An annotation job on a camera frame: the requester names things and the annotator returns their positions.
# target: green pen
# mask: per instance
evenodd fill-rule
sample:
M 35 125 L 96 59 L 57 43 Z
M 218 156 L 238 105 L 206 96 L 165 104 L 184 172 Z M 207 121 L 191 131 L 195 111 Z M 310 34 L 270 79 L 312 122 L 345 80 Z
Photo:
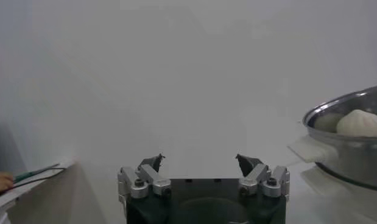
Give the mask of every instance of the green pen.
M 53 168 L 53 167 L 55 167 L 55 166 L 58 166 L 58 165 L 60 165 L 60 164 L 57 163 L 57 164 L 54 164 L 54 165 L 51 165 L 51 166 L 45 167 L 45 168 L 40 169 L 40 170 L 31 171 L 31 172 L 27 172 L 27 173 L 22 173 L 21 175 L 18 175 L 18 176 L 15 177 L 15 180 L 13 181 L 13 183 L 16 184 L 16 183 L 18 183 L 18 182 L 20 182 L 20 181 L 22 181 L 22 180 L 24 180 L 24 179 L 26 179 L 26 178 L 29 178 L 29 177 L 35 176 L 35 175 L 37 175 L 37 174 L 39 174 L 39 173 L 42 173 L 42 172 L 44 172 L 44 171 L 46 171 L 46 170 L 48 170 L 48 169 L 51 169 L 51 168 Z

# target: metal bracket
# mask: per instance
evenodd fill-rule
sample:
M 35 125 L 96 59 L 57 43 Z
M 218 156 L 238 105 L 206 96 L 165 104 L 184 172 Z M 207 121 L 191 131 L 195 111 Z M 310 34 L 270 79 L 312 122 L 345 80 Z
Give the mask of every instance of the metal bracket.
M 281 195 L 289 199 L 290 172 L 284 166 L 277 166 L 271 177 L 263 182 L 262 192 L 265 196 L 277 198 Z
M 122 167 L 118 173 L 119 200 L 130 195 L 132 198 L 144 198 L 148 196 L 149 184 L 138 178 L 131 167 Z
M 146 180 L 149 184 L 153 186 L 154 194 L 161 197 L 169 198 L 171 196 L 171 181 L 161 177 L 156 170 L 154 170 L 150 165 L 145 164 L 138 167 L 139 170 L 137 174 L 143 180 Z
M 257 193 L 259 184 L 270 177 L 270 169 L 267 165 L 257 164 L 256 167 L 244 178 L 238 181 L 239 193 L 243 197 Z

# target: human hand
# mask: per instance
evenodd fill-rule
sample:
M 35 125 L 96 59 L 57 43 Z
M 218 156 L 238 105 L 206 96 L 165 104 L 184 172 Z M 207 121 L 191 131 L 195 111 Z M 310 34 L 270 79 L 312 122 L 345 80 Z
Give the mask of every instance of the human hand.
M 0 192 L 13 187 L 13 177 L 11 173 L 0 172 Z

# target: black cable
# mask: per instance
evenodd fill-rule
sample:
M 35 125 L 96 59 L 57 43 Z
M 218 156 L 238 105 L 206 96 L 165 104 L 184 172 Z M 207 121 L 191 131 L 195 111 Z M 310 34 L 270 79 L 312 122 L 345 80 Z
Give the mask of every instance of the black cable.
M 47 169 L 47 170 L 66 170 L 66 168 L 49 168 L 49 169 Z M 15 189 L 15 188 L 18 188 L 18 187 L 24 186 L 24 185 L 28 185 L 28 184 L 30 184 L 30 183 L 34 183 L 34 182 L 37 182 L 37 181 L 47 180 L 47 179 L 53 178 L 53 177 L 57 176 L 57 175 L 60 174 L 60 173 L 61 173 L 61 172 L 56 173 L 56 174 L 53 174 L 53 175 L 48 176 L 48 177 L 39 178 L 39 179 L 36 179 L 36 180 L 32 180 L 32 181 L 29 181 L 29 182 L 25 182 L 25 183 L 23 183 L 23 184 L 16 185 L 16 186 L 14 186 L 14 187 L 12 187 L 12 188 L 10 188 L 10 189 L 7 189 L 6 192 L 9 191 L 9 190 L 12 190 L 12 189 Z

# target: pot rim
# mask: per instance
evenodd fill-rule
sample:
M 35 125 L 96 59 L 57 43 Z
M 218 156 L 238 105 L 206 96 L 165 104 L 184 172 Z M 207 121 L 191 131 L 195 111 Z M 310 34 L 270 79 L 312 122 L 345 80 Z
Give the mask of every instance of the pot rim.
M 331 107 L 334 105 L 337 105 L 339 103 L 346 102 L 350 99 L 354 99 L 355 97 L 361 97 L 366 94 L 372 93 L 377 91 L 377 86 L 363 89 L 362 91 L 356 91 L 353 93 L 349 93 L 343 96 L 340 96 L 338 98 L 335 98 L 333 100 L 327 101 L 325 103 L 321 103 L 319 106 L 314 107 L 313 109 L 309 110 L 304 116 L 303 116 L 303 125 L 308 129 L 309 133 L 312 133 L 313 135 L 319 135 L 324 136 L 327 138 L 337 139 L 341 141 L 351 141 L 351 142 L 376 142 L 377 137 L 351 137 L 351 136 L 344 136 L 344 135 L 338 135 L 337 133 L 327 132 L 327 131 L 321 131 L 318 129 L 315 129 L 308 125 L 308 122 L 310 119 L 315 116 L 317 113 Z

